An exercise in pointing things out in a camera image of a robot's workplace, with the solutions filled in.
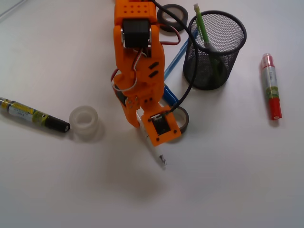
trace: black mesh cup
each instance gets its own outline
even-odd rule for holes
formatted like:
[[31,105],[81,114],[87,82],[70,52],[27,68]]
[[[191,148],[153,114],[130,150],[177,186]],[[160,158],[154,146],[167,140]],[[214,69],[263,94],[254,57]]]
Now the black mesh cup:
[[[209,44],[198,33],[195,16],[189,29],[199,46],[199,64],[193,86],[201,90],[217,89],[228,80],[239,50],[247,39],[244,25],[234,16],[222,11],[205,11],[204,19]],[[192,80],[195,67],[195,51],[189,39],[184,63],[184,75]]]

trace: blue pen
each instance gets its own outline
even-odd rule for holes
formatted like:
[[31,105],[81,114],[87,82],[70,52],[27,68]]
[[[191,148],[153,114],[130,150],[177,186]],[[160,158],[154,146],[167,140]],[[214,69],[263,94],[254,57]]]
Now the blue pen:
[[[194,32],[194,37],[196,38],[198,34],[198,30],[195,30]],[[181,47],[180,51],[177,53],[176,57],[173,59],[173,61],[170,63],[170,65],[167,67],[165,71],[165,80],[169,76],[169,74],[172,72],[172,70],[175,68],[176,64],[180,61],[181,57],[185,54],[187,50],[187,44],[188,44],[189,39],[184,43],[184,45]],[[168,88],[168,86],[165,84],[164,88],[164,95],[162,97],[169,106],[175,105],[179,100],[178,98],[174,95],[174,93]]]
[[165,80],[169,76],[169,74],[172,72],[172,70],[175,68],[176,64],[180,61],[181,57],[185,54],[187,50],[187,44],[188,44],[188,39],[186,43],[181,47],[180,51],[177,53],[176,57],[173,59],[173,61],[170,63],[168,68],[165,71]]

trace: pen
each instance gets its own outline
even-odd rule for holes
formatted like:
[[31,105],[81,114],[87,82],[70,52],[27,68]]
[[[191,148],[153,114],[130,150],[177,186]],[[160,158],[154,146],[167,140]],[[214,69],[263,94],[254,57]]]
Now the pen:
[[167,77],[169,76],[169,74],[172,72],[172,70],[175,68],[176,64],[180,61],[180,59],[183,56],[183,54],[185,54],[185,52],[187,50],[188,40],[189,39],[187,39],[187,41],[181,47],[180,51],[177,53],[176,57],[172,60],[172,62],[170,63],[170,65],[166,69],[166,71],[165,71],[165,80],[167,79]]
[[59,132],[65,133],[70,130],[71,127],[69,123],[63,120],[59,120],[36,109],[2,97],[0,97],[0,109],[6,110],[10,115],[20,117],[39,126],[47,127]]

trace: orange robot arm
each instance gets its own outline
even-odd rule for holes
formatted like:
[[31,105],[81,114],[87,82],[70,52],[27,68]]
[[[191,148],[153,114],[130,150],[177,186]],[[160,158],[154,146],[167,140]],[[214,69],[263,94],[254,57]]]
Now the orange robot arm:
[[179,137],[181,132],[168,112],[170,108],[159,104],[164,93],[165,55],[152,2],[116,0],[114,45],[121,71],[113,79],[115,93],[129,123],[139,128],[136,111],[142,108],[142,122],[154,146]]

